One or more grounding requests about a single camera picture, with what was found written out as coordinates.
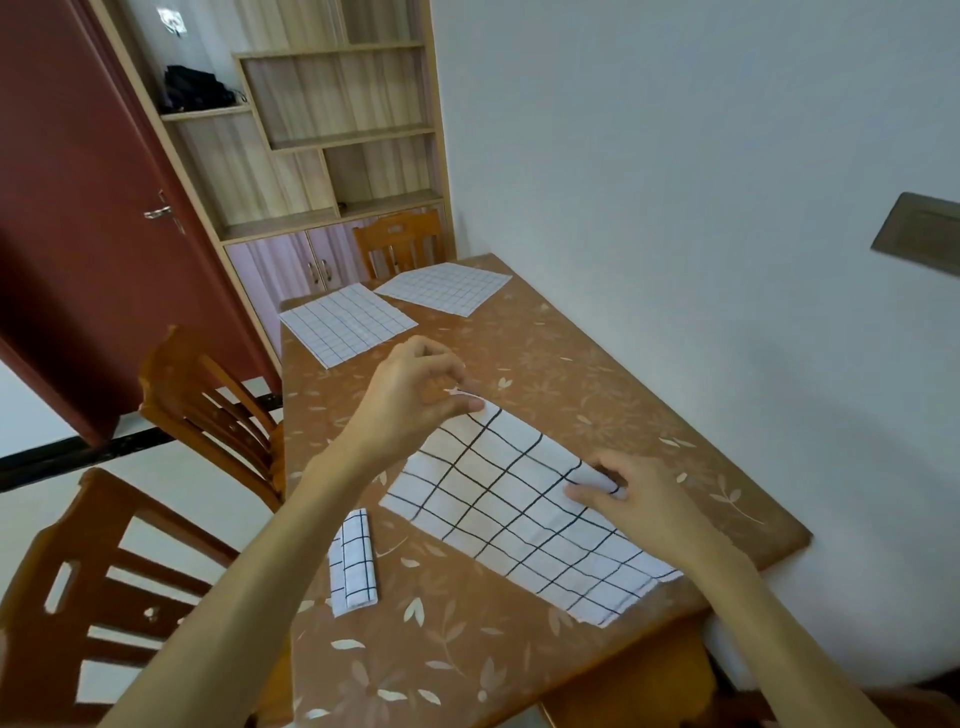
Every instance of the left hand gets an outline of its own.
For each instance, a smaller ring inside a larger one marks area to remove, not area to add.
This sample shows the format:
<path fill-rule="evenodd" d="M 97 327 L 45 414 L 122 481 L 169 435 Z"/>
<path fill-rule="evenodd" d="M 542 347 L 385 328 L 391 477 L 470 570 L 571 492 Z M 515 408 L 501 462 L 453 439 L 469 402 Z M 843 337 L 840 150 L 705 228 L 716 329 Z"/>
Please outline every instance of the left hand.
<path fill-rule="evenodd" d="M 353 443 L 382 471 L 416 452 L 446 420 L 483 409 L 482 400 L 459 395 L 425 403 L 420 386 L 438 376 L 464 384 L 467 368 L 450 349 L 425 336 L 397 344 L 376 368 L 340 439 Z"/>

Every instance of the hand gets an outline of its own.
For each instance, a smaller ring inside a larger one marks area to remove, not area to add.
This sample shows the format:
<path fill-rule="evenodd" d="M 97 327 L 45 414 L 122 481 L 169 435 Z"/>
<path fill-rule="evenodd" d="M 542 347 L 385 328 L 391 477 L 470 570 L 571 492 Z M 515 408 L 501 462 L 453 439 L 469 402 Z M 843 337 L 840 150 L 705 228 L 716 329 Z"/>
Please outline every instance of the hand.
<path fill-rule="evenodd" d="M 419 389 L 439 376 L 463 384 L 467 368 L 450 349 L 425 336 L 397 344 L 373 373 L 341 439 L 354 443 L 380 472 L 416 452 L 446 420 L 483 409 L 482 400 L 458 395 L 426 404 Z"/>
<path fill-rule="evenodd" d="M 662 461 L 601 449 L 587 462 L 625 480 L 627 497 L 620 500 L 584 485 L 566 486 L 567 497 L 600 513 L 644 551 L 689 571 L 718 547 L 732 546 Z"/>

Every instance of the white wall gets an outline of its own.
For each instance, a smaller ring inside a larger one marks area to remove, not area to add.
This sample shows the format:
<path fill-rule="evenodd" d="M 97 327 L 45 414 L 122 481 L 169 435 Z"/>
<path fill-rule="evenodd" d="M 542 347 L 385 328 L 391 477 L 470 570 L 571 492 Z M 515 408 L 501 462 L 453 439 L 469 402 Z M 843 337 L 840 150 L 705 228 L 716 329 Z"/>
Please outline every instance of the white wall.
<path fill-rule="evenodd" d="M 66 423 L 0 361 L 0 457 L 75 437 Z"/>
<path fill-rule="evenodd" d="M 433 13 L 461 249 L 813 531 L 771 581 L 858 680 L 960 665 L 960 280 L 869 251 L 902 191 L 960 200 L 960 5 Z"/>

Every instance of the forearm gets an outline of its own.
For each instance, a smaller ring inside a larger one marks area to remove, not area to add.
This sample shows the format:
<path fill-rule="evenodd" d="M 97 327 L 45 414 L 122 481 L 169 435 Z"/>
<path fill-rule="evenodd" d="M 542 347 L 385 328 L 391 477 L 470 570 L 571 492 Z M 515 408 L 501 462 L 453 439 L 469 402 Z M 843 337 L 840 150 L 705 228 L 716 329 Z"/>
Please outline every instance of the forearm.
<path fill-rule="evenodd" d="M 690 576 L 732 632 L 780 724 L 891 726 L 783 607 L 750 559 L 717 537 Z"/>
<path fill-rule="evenodd" d="M 343 438 L 271 518 L 101 723 L 243 725 L 303 593 L 375 465 Z"/>

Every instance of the floor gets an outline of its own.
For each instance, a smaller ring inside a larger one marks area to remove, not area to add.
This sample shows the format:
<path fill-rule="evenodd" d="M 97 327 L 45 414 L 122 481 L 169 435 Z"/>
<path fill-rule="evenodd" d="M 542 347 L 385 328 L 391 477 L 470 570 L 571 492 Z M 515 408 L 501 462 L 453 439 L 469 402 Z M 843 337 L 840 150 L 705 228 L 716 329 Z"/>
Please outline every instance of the floor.
<path fill-rule="evenodd" d="M 258 395 L 263 393 L 260 389 L 264 386 L 257 382 L 251 388 Z M 273 414 L 282 419 L 283 411 L 279 409 Z M 138 416 L 129 416 L 121 421 L 117 434 L 130 434 L 148 426 Z M 259 498 L 177 442 L 125 455 L 100 467 L 238 549 L 246 546 L 270 518 Z M 7 590 L 36 533 L 55 522 L 77 494 L 82 472 L 65 473 L 0 494 L 0 594 Z M 123 547 L 206 580 L 216 579 L 223 572 L 212 561 L 146 523 L 132 524 Z M 87 664 L 81 673 L 78 698 L 113 702 L 135 674 L 136 670 L 128 667 Z M 533 710 L 504 723 L 509 728 L 545 725 Z"/>

